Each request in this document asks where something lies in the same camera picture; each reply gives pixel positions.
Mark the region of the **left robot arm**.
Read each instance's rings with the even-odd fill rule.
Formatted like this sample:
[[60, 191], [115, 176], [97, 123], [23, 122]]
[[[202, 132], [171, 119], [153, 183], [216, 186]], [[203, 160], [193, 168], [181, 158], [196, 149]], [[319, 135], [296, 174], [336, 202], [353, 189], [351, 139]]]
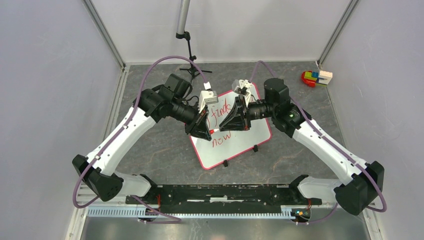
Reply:
[[218, 96], [209, 82], [204, 87], [195, 105], [189, 105], [186, 97], [193, 89], [192, 84], [175, 74], [164, 84], [142, 90], [124, 119], [95, 150], [73, 158], [72, 165], [80, 181], [103, 202], [125, 194], [136, 195], [145, 204], [153, 203], [157, 190], [146, 177], [119, 173], [116, 168], [140, 137], [166, 117], [184, 123], [187, 135], [211, 141], [207, 105], [217, 103]]

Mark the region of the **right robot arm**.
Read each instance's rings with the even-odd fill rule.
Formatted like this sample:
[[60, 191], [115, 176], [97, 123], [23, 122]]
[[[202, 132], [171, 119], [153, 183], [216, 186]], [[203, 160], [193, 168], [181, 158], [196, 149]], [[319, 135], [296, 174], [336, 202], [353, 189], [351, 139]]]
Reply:
[[248, 80], [235, 80], [232, 91], [234, 104], [219, 130], [248, 131], [252, 122], [271, 119], [274, 126], [291, 139], [302, 144], [335, 174], [334, 179], [314, 178], [302, 175], [296, 178], [289, 189], [289, 199], [302, 204], [307, 199], [333, 202], [351, 215], [371, 209], [372, 203], [380, 199], [377, 212], [387, 211], [383, 195], [384, 167], [377, 161], [367, 162], [356, 156], [327, 134], [293, 97], [280, 78], [264, 82], [264, 98], [253, 100], [253, 84]]

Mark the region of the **pink-framed whiteboard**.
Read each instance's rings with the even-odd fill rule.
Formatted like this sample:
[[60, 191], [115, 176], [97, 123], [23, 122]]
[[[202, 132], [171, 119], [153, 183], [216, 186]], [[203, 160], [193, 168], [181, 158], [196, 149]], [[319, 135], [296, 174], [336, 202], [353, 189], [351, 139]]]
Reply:
[[[219, 128], [232, 109], [237, 94], [231, 90], [218, 95], [218, 103], [208, 106], [207, 125], [210, 130]], [[247, 131], [215, 131], [210, 141], [190, 136], [189, 139], [203, 169], [209, 170], [225, 160], [241, 155], [254, 146], [259, 146], [272, 138], [269, 121], [264, 119], [251, 122]]]

